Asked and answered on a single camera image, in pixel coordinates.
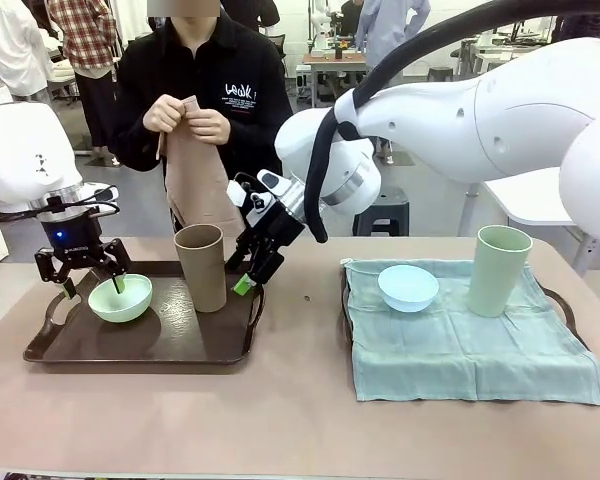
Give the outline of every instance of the white curtain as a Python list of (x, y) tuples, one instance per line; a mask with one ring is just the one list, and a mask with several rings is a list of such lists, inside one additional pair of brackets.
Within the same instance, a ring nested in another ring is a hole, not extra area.
[(151, 32), (147, 23), (145, 0), (110, 0), (111, 9), (118, 22), (118, 31), (126, 46), (130, 40)]

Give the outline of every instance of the neck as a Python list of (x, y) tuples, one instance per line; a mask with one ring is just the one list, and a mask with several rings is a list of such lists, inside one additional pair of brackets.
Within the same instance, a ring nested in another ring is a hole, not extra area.
[(209, 41), (218, 23), (217, 17), (171, 17), (180, 41), (185, 47), (197, 50)]

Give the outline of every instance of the bowl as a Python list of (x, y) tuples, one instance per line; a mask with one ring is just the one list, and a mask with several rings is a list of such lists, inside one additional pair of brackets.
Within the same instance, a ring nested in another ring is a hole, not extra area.
[(128, 274), (124, 277), (125, 288), (116, 291), (113, 280), (98, 285), (89, 295), (89, 307), (101, 319), (112, 323), (125, 323), (142, 315), (153, 296), (151, 280), (142, 275)]
[(378, 277), (378, 286), (385, 303), (405, 313), (424, 310), (440, 290), (436, 277), (410, 265), (397, 265), (383, 270)]

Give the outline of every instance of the gray floor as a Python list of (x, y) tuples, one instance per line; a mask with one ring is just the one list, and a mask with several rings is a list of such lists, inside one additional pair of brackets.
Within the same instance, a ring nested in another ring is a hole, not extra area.
[[(292, 105), (297, 109), (295, 98)], [(87, 133), (80, 103), (67, 106), (56, 104), (61, 122), (74, 146)], [(397, 147), (395, 167), (381, 167), (383, 181), (403, 188), (411, 202), (411, 235), (420, 237), (455, 236), (467, 186), (451, 182), (429, 169), (416, 158), (411, 158)], [(121, 213), (102, 221), (103, 235), (112, 236), (171, 236), (168, 208), (165, 200), (162, 170), (156, 168), (139, 173), (128, 168), (103, 168), (86, 165), (89, 159), (77, 160), (80, 173), (86, 181), (97, 181), (118, 186), (121, 192)], [(324, 214), (325, 225), (331, 236), (351, 235), (353, 218), (333, 211)], [(507, 219), (489, 197), (483, 194), (478, 202), (472, 231), (492, 223), (506, 223)], [(554, 245), (567, 259), (575, 255), (578, 242), (561, 228), (522, 227), (532, 236)], [(3, 227), (10, 255), (6, 262), (32, 262), (33, 254), (47, 245), (45, 235), (36, 220), (19, 222)], [(600, 269), (600, 254), (594, 263)]]

